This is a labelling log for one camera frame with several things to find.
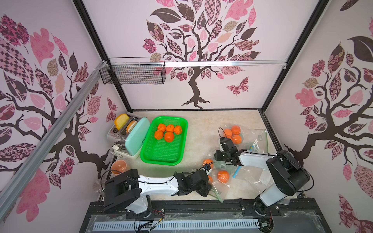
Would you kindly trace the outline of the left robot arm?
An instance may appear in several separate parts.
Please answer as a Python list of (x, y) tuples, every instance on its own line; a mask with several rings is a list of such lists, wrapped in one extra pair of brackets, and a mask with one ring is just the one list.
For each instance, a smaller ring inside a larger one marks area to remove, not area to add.
[(207, 197), (212, 183), (204, 169), (175, 173), (171, 177), (157, 178), (138, 174), (132, 169), (105, 182), (104, 213), (113, 214), (129, 210), (135, 214), (150, 211), (151, 195), (186, 196), (197, 192)]

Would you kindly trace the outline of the orange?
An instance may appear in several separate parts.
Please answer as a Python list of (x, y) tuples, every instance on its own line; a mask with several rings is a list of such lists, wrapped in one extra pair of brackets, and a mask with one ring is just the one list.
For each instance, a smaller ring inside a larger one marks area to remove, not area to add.
[(182, 127), (181, 126), (175, 126), (174, 129), (173, 129), (173, 132), (176, 134), (176, 135), (180, 135), (182, 133)]
[(161, 130), (157, 130), (154, 132), (154, 138), (156, 140), (161, 140), (164, 137), (164, 132)]
[(164, 134), (164, 140), (168, 143), (171, 143), (174, 141), (174, 133), (172, 132), (165, 132)]
[(166, 126), (166, 132), (172, 132), (173, 133), (174, 132), (174, 125), (171, 125), (171, 124), (167, 125)]
[(158, 131), (162, 131), (162, 132), (164, 133), (164, 132), (166, 132), (166, 130), (167, 130), (167, 126), (166, 126), (165, 124), (159, 124), (159, 125), (157, 126), (157, 130), (158, 130)]

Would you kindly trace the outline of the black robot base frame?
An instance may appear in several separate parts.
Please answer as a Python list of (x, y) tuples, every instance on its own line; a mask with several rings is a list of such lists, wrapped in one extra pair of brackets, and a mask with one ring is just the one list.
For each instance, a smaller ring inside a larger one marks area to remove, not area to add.
[(318, 204), (314, 199), (292, 199), (287, 205), (275, 204), (264, 213), (254, 207), (253, 200), (194, 201), (152, 201), (151, 211), (136, 215), (129, 210), (115, 214), (104, 213), (103, 202), (89, 205), (81, 233), (93, 233), (95, 222), (118, 221), (163, 221), (163, 220), (206, 220), (206, 219), (257, 219), (259, 229), (241, 230), (176, 230), (176, 231), (134, 231), (104, 233), (330, 233)]

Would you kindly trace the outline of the blue zip clear bag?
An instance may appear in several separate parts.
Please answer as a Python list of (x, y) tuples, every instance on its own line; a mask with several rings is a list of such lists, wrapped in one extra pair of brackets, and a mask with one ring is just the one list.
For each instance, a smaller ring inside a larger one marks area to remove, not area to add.
[(268, 170), (253, 166), (237, 167), (234, 179), (245, 181), (249, 189), (256, 195), (274, 184), (273, 178)]

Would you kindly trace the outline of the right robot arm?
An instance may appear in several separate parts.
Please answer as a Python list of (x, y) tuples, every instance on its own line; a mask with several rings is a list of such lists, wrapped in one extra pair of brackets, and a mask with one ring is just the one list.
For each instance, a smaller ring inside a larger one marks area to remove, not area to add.
[(311, 174), (293, 157), (282, 150), (274, 155), (255, 153), (248, 150), (216, 150), (214, 157), (227, 165), (256, 167), (270, 172), (274, 184), (261, 192), (254, 201), (257, 210), (266, 210), (286, 197), (300, 191), (311, 179)]

